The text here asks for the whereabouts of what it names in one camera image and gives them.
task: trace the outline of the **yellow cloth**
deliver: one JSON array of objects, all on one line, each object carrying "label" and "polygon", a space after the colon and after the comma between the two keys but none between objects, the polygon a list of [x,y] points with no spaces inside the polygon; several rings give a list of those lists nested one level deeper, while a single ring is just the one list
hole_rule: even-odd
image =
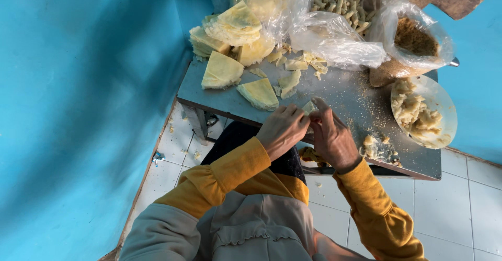
[{"label": "yellow cloth", "polygon": [[413,219],[392,202],[364,159],[333,178],[350,205],[361,243],[377,260],[426,260],[413,236]]},{"label": "yellow cloth", "polygon": [[322,163],[328,163],[320,154],[311,147],[304,147],[298,150],[300,158],[305,162],[317,162],[317,167],[322,167]]},{"label": "yellow cloth", "polygon": [[[154,203],[176,207],[196,218],[221,205],[231,190],[296,198],[307,204],[305,184],[295,177],[272,173],[270,164],[267,152],[253,137],[210,165],[183,172],[178,186]],[[413,236],[410,215],[391,201],[364,159],[346,174],[335,172],[333,178],[351,206],[350,215],[362,244],[376,259],[425,260],[422,244]]]}]

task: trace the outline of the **left hand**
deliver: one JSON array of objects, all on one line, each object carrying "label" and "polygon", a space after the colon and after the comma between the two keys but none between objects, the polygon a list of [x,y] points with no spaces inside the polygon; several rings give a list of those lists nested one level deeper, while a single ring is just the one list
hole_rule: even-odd
[{"label": "left hand", "polygon": [[310,118],[303,109],[290,104],[279,106],[263,123],[256,138],[267,151],[270,161],[285,154],[299,142],[309,128]]}]

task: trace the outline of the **plate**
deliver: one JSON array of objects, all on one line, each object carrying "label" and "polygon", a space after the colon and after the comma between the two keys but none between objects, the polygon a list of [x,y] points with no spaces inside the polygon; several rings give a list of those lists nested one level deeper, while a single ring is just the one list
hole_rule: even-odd
[{"label": "plate", "polygon": [[[405,134],[409,135],[413,141],[423,147],[441,149],[449,145],[455,138],[457,132],[457,110],[455,109],[453,101],[444,88],[433,79],[423,75],[410,77],[410,79],[411,82],[417,86],[417,89],[411,95],[421,95],[425,98],[423,102],[427,104],[430,110],[438,110],[438,112],[443,115],[441,124],[439,125],[441,133],[435,135],[432,132],[424,132],[420,135],[408,133],[401,125],[399,125],[399,127]],[[395,88],[396,83],[392,85],[391,107],[392,97],[397,94]],[[394,115],[394,119],[396,119],[394,108],[392,108],[392,114]]]}]

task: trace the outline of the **metal table surface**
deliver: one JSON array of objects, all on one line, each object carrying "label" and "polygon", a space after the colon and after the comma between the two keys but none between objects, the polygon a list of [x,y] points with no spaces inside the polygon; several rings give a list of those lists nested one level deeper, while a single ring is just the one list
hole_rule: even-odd
[{"label": "metal table surface", "polygon": [[[285,56],[288,59],[293,59],[300,53],[285,54]],[[236,86],[231,86],[226,90],[201,89],[200,83],[206,65],[207,61],[192,61],[190,63],[178,91],[178,101],[186,106],[260,126],[271,112],[252,107],[236,90]],[[278,85],[278,78],[291,74],[291,71],[284,70],[284,65],[276,67],[275,63],[269,63],[265,59],[261,64],[245,68],[240,84],[260,79],[249,72],[252,68],[263,70],[273,86]],[[284,100],[279,97],[279,104],[294,103],[298,107],[303,107],[311,96],[322,97],[340,119],[347,123],[358,149],[362,147],[362,142],[368,134],[375,138],[381,136],[391,138],[390,144],[378,144],[383,158],[378,161],[367,158],[368,162],[414,179],[441,179],[440,150],[427,149],[416,144],[403,133],[396,123],[390,104],[391,86],[371,87],[368,73],[365,71],[345,71],[330,67],[327,74],[321,75],[322,80],[320,81],[314,76],[314,72],[315,70],[311,66],[308,70],[302,70],[300,83],[296,86],[297,93]],[[436,71],[431,71],[427,75],[437,80]],[[312,136],[307,135],[304,141],[312,143]],[[398,152],[398,155],[392,155],[393,151]],[[402,168],[391,164],[394,158],[400,160]]]}]

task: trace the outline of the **hand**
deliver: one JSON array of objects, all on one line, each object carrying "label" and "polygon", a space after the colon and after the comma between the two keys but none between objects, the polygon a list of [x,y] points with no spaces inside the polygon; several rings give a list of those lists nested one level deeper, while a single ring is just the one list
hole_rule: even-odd
[{"label": "hand", "polygon": [[290,104],[279,106],[263,123],[256,135],[267,151],[270,161],[285,154],[299,142],[309,128],[310,119],[303,109]]},{"label": "hand", "polygon": [[320,97],[312,97],[319,111],[310,113],[314,130],[314,149],[340,174],[354,169],[361,162],[349,128]]}]

